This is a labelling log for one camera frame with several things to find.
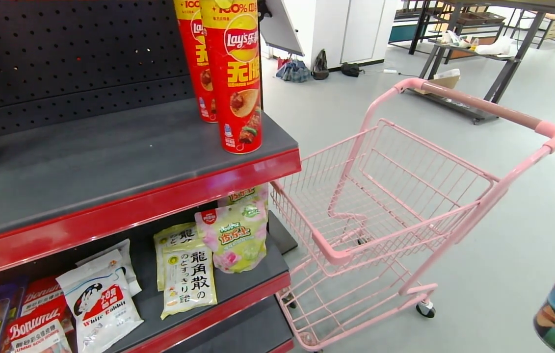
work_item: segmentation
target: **pink shopping cart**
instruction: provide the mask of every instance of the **pink shopping cart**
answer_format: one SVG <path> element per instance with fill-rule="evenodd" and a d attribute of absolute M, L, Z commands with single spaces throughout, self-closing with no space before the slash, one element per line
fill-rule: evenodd
<path fill-rule="evenodd" d="M 477 107 L 550 140 L 498 178 L 387 119 L 370 127 L 378 105 L 405 89 Z M 302 347 L 320 351 L 413 306 L 434 317 L 430 295 L 437 284 L 419 277 L 552 152 L 555 125 L 419 78 L 376 99 L 358 134 L 272 183 L 271 198 L 305 253 L 292 266 L 291 286 L 278 294 Z"/>

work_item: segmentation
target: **red chip canister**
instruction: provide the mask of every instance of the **red chip canister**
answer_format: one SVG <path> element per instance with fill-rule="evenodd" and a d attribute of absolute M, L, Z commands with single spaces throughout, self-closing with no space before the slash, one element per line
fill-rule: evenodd
<path fill-rule="evenodd" d="M 223 148 L 244 154 L 262 144 L 256 0 L 199 0 Z"/>
<path fill-rule="evenodd" d="M 174 0 L 177 24 L 184 44 L 185 58 L 190 69 L 190 80 L 197 98 L 201 119 L 216 123 L 216 101 L 212 75 L 208 65 L 208 52 L 201 23 L 198 0 Z"/>

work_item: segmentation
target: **gray floor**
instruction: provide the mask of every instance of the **gray floor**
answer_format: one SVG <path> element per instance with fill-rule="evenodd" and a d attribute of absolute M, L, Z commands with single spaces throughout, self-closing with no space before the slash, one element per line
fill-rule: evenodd
<path fill-rule="evenodd" d="M 265 60 L 264 107 L 299 141 L 304 157 L 355 134 L 369 103 L 401 80 L 373 71 L 419 74 L 424 62 L 425 54 L 389 49 L 385 63 L 365 67 L 359 78 L 334 73 L 325 81 L 288 83 L 273 78 L 277 64 Z M 448 66 L 461 69 L 457 89 L 483 96 L 501 65 L 469 58 Z M 529 50 L 500 103 L 555 123 L 554 45 Z M 508 121 L 472 125 L 410 94 L 381 106 L 377 115 L 501 177 L 544 141 Z M 295 257 L 288 260 L 295 263 Z M 554 281 L 555 154 L 513 184 L 463 243 L 424 275 L 423 282 L 439 284 L 432 297 L 436 319 L 407 310 L 325 352 L 547 353 L 531 321 Z"/>

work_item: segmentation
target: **black pegboard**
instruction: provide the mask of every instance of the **black pegboard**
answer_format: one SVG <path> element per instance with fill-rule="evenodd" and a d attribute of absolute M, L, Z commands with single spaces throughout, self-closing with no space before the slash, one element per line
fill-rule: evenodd
<path fill-rule="evenodd" d="M 187 75 L 172 0 L 0 0 L 0 135 L 190 98 Z"/>

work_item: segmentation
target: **cart handle grip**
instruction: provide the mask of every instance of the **cart handle grip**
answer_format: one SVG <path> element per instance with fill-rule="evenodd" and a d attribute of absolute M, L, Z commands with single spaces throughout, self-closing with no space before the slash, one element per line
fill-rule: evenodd
<path fill-rule="evenodd" d="M 550 148 L 550 153 L 555 152 L 555 125 L 553 123 L 550 123 L 549 121 L 543 121 L 541 119 L 534 118 L 527 114 L 502 107 L 501 105 L 485 101 L 484 99 L 464 94 L 463 92 L 459 92 L 457 90 L 449 89 L 447 87 L 441 87 L 422 78 L 407 78 L 397 83 L 395 85 L 395 88 L 399 92 L 403 92 L 406 89 L 425 90 L 426 92 L 436 94 L 437 96 L 450 98 L 457 102 L 465 103 L 470 107 L 475 107 L 480 110 L 484 110 L 485 112 L 490 112 L 491 114 L 499 116 L 500 118 L 504 118 L 506 120 L 512 121 L 513 123 L 528 127 L 538 134 L 550 138 L 549 141 L 544 143 L 544 146 Z"/>

